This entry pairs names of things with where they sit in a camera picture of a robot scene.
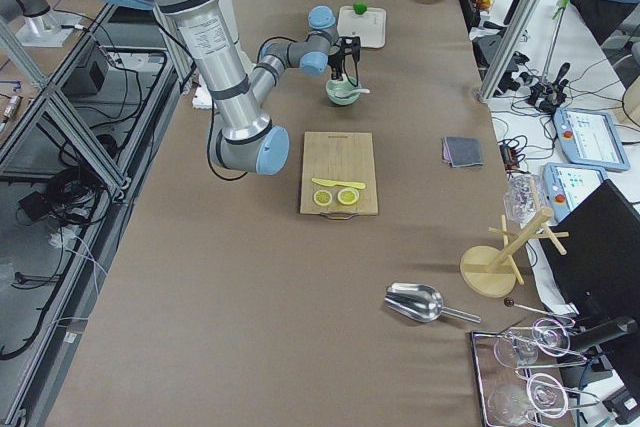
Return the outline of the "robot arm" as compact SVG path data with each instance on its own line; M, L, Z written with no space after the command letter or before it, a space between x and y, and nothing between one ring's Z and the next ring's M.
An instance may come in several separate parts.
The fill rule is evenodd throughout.
M261 104L288 68L307 75L324 73L339 36L333 11L317 6L308 14L303 42L270 43L247 72L219 6L220 0L102 0L132 9L159 8L177 24L213 101L208 149L216 165L274 175L285 165L290 146L286 129L274 124Z

